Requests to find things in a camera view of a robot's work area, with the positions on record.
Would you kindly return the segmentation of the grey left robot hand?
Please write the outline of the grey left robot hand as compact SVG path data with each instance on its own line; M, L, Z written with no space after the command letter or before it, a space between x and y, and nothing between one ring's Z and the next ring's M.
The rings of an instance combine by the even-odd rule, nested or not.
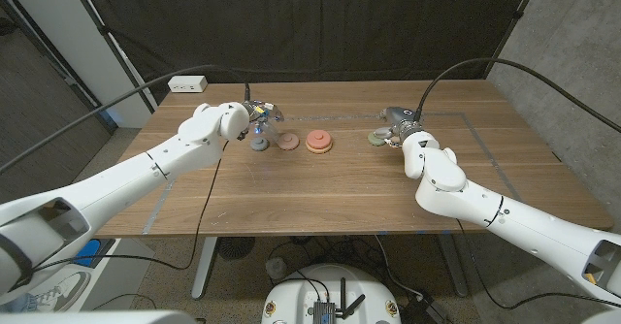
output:
M264 137L271 142L276 142L279 132L273 122L285 121L281 110L272 103L258 100L243 101L242 105L248 112L249 123L238 136L238 140L243 140L248 133L259 137Z

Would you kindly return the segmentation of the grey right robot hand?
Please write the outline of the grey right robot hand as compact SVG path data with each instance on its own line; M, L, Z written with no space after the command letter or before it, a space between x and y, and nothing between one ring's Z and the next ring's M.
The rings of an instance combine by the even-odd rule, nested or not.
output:
M410 135L420 132L422 125L413 110L401 107L388 107L379 113L388 126L377 128L373 134L390 146L399 147Z

